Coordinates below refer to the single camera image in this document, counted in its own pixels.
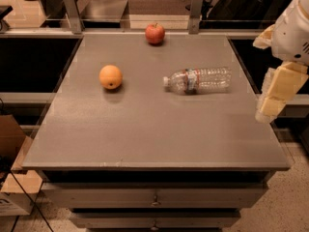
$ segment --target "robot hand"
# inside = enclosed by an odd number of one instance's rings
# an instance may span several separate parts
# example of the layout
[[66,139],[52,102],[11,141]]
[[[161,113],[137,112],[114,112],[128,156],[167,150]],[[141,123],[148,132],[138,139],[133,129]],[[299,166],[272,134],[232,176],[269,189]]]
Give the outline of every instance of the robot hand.
[[272,55],[283,60],[276,70],[268,69],[257,104],[256,120],[270,123],[309,77],[309,0],[293,0],[253,46],[271,46]]

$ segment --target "speckled floor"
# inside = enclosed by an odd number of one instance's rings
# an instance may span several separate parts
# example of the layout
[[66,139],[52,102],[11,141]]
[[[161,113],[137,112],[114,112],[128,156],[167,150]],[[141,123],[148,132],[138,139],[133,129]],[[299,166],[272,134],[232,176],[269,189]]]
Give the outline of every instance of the speckled floor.
[[[38,12],[38,7],[27,3],[24,8],[27,6],[29,15],[39,16],[35,18],[35,23],[31,22],[30,25],[40,25],[42,13]],[[16,14],[12,14],[11,19],[13,23],[21,22],[21,26],[29,22],[24,18],[18,19]],[[252,208],[242,209],[241,219],[231,228],[224,228],[223,232],[309,232],[309,156],[289,130],[285,131],[285,136],[280,141],[292,162],[291,169],[276,173],[268,182],[267,193]],[[86,231],[77,229],[68,220],[70,216],[68,209],[59,209],[41,192],[37,204],[53,231]],[[51,230],[38,209],[34,208],[30,216],[0,217],[0,231],[49,232]]]

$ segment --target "gray tabletop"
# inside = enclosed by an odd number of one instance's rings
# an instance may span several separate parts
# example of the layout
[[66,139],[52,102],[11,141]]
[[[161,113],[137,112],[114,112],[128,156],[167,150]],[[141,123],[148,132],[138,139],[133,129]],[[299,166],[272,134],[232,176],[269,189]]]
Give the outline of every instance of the gray tabletop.
[[[117,92],[98,81],[118,66]],[[162,77],[229,66],[230,91],[180,96]],[[256,96],[225,36],[85,34],[23,163],[33,169],[285,169],[270,125],[255,121]]]

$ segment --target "bottle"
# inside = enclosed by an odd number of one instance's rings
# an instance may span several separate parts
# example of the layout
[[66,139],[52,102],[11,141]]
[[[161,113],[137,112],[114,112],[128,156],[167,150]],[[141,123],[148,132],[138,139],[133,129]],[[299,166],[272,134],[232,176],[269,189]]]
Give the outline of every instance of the bottle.
[[163,77],[164,87],[176,94],[226,92],[232,70],[229,67],[185,69]]

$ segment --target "cardboard box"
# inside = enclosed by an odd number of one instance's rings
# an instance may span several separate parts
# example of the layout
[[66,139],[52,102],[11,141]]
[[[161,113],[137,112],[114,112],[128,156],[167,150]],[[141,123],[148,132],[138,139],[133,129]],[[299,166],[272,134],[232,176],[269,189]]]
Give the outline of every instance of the cardboard box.
[[36,200],[42,178],[36,171],[22,171],[21,165],[31,143],[32,139],[24,134],[12,115],[0,116],[0,155],[14,162],[11,168],[14,175],[7,176],[0,190],[0,216],[22,216],[32,212],[34,204],[29,196]]

